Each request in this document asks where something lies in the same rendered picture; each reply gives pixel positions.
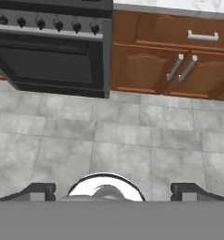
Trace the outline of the brown wooden drawer front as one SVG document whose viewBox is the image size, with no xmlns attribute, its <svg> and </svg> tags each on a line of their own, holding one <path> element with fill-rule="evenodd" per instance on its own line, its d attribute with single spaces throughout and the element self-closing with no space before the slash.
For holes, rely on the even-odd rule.
<svg viewBox="0 0 224 240">
<path fill-rule="evenodd" d="M 194 34 L 218 32 L 218 41 L 187 39 L 187 30 Z M 224 50 L 224 20 L 171 14 L 116 10 L 113 13 L 113 41 L 116 43 L 159 43 L 187 45 Z"/>
</svg>

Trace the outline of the brown wooden cupboard door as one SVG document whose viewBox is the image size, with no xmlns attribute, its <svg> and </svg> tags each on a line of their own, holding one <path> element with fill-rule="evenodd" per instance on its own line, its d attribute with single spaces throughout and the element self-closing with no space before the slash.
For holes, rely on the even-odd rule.
<svg viewBox="0 0 224 240">
<path fill-rule="evenodd" d="M 159 93 L 172 82 L 167 82 L 166 76 L 174 66 L 178 53 L 184 55 L 184 62 L 187 56 L 185 50 L 114 44 L 111 90 Z"/>
<path fill-rule="evenodd" d="M 185 70 L 191 60 L 191 55 L 197 55 L 198 61 L 187 76 L 178 82 L 178 75 Z M 192 51 L 172 78 L 165 94 L 184 98 L 213 98 L 223 83 L 224 53 Z"/>
</svg>

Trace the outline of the black oven door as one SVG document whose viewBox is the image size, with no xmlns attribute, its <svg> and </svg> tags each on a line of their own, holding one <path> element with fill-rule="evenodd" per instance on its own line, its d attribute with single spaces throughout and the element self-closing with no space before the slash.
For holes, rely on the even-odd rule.
<svg viewBox="0 0 224 240">
<path fill-rule="evenodd" d="M 102 43 L 0 33 L 0 71 L 21 91 L 105 98 Z"/>
</svg>

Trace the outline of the white and black round object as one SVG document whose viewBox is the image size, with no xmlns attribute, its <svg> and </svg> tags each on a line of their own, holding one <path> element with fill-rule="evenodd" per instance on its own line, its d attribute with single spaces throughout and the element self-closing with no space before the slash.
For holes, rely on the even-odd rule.
<svg viewBox="0 0 224 240">
<path fill-rule="evenodd" d="M 140 189 L 112 172 L 96 172 L 78 180 L 61 202 L 145 202 Z"/>
</svg>

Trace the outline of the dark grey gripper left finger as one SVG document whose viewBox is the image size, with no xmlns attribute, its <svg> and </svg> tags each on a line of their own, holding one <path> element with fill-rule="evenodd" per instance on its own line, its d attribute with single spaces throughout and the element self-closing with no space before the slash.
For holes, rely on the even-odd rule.
<svg viewBox="0 0 224 240">
<path fill-rule="evenodd" d="M 32 183 L 23 190 L 1 197 L 0 202 L 55 202 L 55 183 Z"/>
</svg>

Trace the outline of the black and grey stove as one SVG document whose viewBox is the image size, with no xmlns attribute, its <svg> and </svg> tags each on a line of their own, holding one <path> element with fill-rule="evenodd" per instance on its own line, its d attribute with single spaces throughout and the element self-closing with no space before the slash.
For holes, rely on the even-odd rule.
<svg viewBox="0 0 224 240">
<path fill-rule="evenodd" d="M 26 20 L 24 27 L 39 29 L 36 19 L 40 18 L 46 24 L 43 29 L 56 30 L 53 21 L 60 20 L 64 25 L 62 30 L 75 32 L 71 24 L 77 21 L 82 26 L 80 32 L 92 33 L 90 24 L 97 23 L 99 25 L 98 34 L 103 35 L 103 40 L 99 42 L 102 43 L 103 48 L 104 77 L 107 90 L 105 98 L 110 95 L 112 12 L 113 0 L 0 0 L 0 15 L 7 17 L 7 25 L 19 26 L 16 18 L 21 16 Z"/>
</svg>

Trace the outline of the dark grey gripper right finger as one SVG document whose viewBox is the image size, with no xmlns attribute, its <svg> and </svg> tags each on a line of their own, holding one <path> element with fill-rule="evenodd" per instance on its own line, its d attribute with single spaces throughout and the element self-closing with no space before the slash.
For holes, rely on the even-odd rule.
<svg viewBox="0 0 224 240">
<path fill-rule="evenodd" d="M 207 192 L 195 183 L 172 183 L 172 202 L 224 201 L 223 196 Z"/>
</svg>

